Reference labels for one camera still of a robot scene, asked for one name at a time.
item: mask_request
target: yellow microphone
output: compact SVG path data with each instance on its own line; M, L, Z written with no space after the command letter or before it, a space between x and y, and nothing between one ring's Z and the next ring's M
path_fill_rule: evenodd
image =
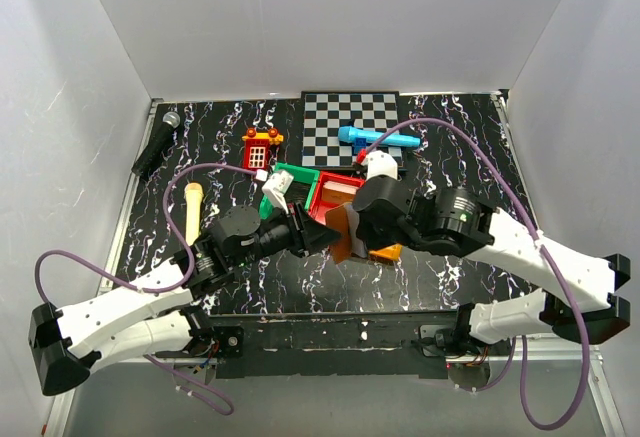
M192 245L200 235L200 206L204 192L197 182L191 182L184 188L184 198L187 201L187 228L185 240Z

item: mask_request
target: red plastic tray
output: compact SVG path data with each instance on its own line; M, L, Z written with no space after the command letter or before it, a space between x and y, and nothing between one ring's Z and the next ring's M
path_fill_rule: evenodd
M340 174L332 174L331 172L320 172L316 190L313 193L313 198L311 199L309 215L321 224L325 223L324 214L327 210L337 207L336 204L320 200L320 197L322 196L322 186L326 182L338 182L340 184L353 185L354 187L360 188L364 185L365 181L363 179L356 179L355 177L345 177Z

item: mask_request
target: red and yellow toy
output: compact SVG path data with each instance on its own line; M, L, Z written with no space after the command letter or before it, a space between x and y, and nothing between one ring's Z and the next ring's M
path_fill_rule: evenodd
M269 150L272 145L284 142L284 135L272 127L268 132L258 132L249 127L242 136L244 140L244 160L242 167L250 170L266 169L269 166Z

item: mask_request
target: chessboard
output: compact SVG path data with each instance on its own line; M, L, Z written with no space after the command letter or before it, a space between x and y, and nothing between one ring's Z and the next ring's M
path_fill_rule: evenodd
M338 130L353 125L385 132L399 122L397 92L303 92L304 133L302 166L326 170L353 169L351 144L338 140ZM383 147L404 167L406 150Z

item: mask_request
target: white wall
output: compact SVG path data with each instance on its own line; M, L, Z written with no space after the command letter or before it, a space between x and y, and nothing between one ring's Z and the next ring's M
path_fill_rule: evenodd
M562 0L511 93L515 148L542 228L632 259L631 328L603 346L629 435L640 428L640 0Z
M510 88L559 0L101 0L152 97Z
M99 0L0 0L0 42L0 434L35 436L50 399L27 344L34 261L104 264L150 101ZM44 271L59 305L97 288L71 263Z

